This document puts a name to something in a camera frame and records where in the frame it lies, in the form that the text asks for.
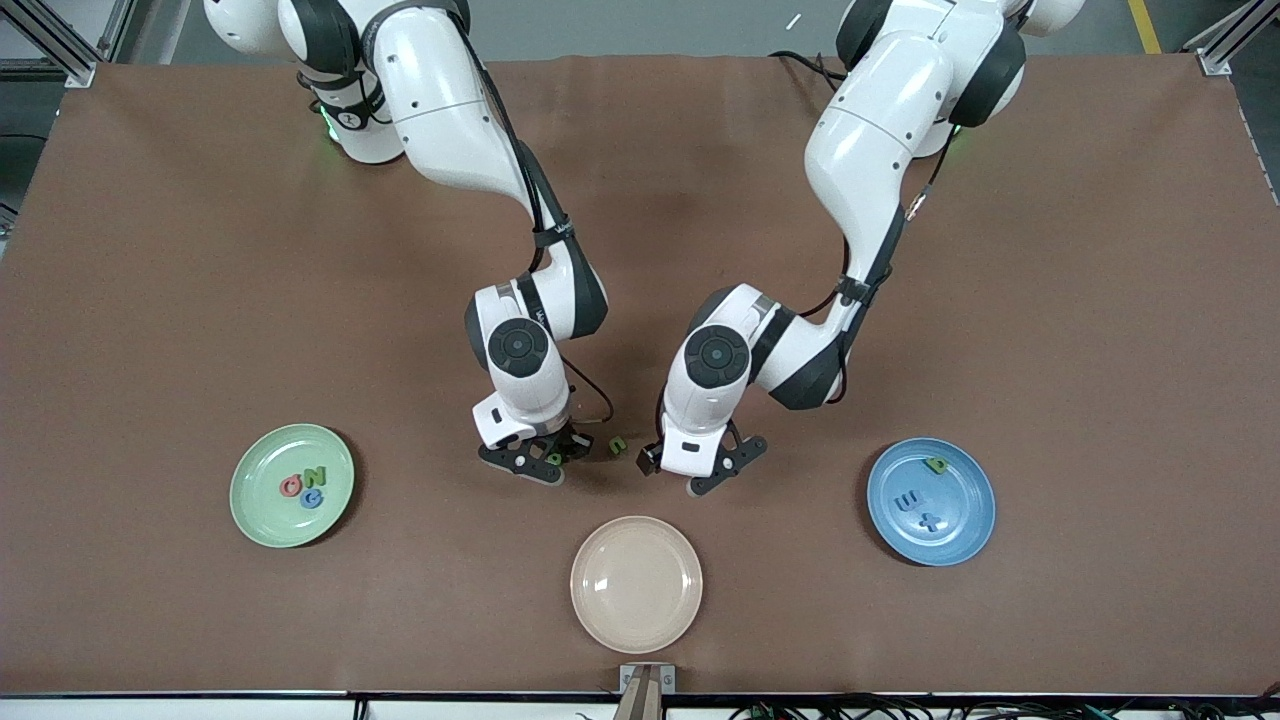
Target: beige plate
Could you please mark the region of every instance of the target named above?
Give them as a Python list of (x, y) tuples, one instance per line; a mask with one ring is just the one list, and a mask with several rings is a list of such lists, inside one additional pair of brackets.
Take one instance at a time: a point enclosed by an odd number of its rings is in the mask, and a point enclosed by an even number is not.
[(685, 634), (703, 602), (703, 568), (680, 530), (654, 518), (611, 520), (586, 538), (570, 575), (573, 611), (609, 650), (644, 655)]

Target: brown tabletop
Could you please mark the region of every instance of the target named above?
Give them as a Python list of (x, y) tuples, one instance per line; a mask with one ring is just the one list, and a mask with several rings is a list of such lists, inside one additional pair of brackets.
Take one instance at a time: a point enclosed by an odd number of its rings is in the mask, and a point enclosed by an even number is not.
[[(632, 450), (694, 309), (803, 309), (840, 234), (803, 152), (827, 88), (765, 59), (495, 68), (604, 279), (562, 346)], [(1257, 692), (1280, 675), (1280, 214), (1233, 92), (1181, 56), (1033, 58), (963, 135), (855, 345), (849, 397), (740, 427), (769, 452), (692, 500), (631, 454), (544, 488), (481, 465), (462, 310), (531, 250), (511, 200), (346, 160), (288, 68), (100, 68), (67, 95), (0, 264), (0, 689), (594, 689), (627, 660), (568, 597), (628, 514), (707, 574), (655, 659), (687, 691)], [(905, 192), (923, 183), (918, 163)], [(581, 393), (582, 414), (598, 400)], [(246, 539), (241, 454), (332, 427), (343, 524)], [(876, 536), (877, 454), (986, 468), (987, 548)]]

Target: blue plate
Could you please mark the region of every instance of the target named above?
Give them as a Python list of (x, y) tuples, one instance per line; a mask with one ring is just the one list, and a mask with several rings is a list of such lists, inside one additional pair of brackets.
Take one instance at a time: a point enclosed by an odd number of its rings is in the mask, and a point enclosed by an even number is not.
[(996, 496), (978, 461), (937, 438), (904, 439), (872, 468), (872, 521), (890, 547), (920, 565), (956, 565), (987, 544)]

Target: blue plus sign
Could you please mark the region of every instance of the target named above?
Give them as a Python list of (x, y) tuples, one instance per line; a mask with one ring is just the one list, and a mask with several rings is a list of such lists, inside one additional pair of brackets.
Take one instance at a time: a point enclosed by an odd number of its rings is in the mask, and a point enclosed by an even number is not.
[(933, 512), (925, 512), (920, 515), (920, 527), (929, 530), (931, 533), (938, 532), (938, 525), (942, 524), (942, 518), (938, 518)]

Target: floor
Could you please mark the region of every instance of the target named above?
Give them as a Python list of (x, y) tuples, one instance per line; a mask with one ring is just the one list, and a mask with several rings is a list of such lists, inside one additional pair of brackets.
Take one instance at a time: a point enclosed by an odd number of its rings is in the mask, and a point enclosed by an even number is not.
[[(765, 55), (790, 49), (831, 53), (846, 0), (472, 0), (472, 37), (489, 60), (562, 55)], [(1088, 0), (1080, 15), (1050, 38), (1028, 38), (1034, 54), (1137, 54), (1144, 42), (1135, 17), (1149, 13), (1146, 50), (1176, 51), (1234, 10), (1240, 0)], [(125, 58), (136, 63), (253, 63), (223, 45), (201, 0), (145, 0)], [(1267, 27), (1233, 60), (1233, 82), (1262, 160), (1280, 167), (1280, 27)], [(60, 82), (0, 81), (0, 136), (47, 136), (63, 96)], [(42, 142), (0, 137), (0, 254), (8, 206), (20, 210)]]

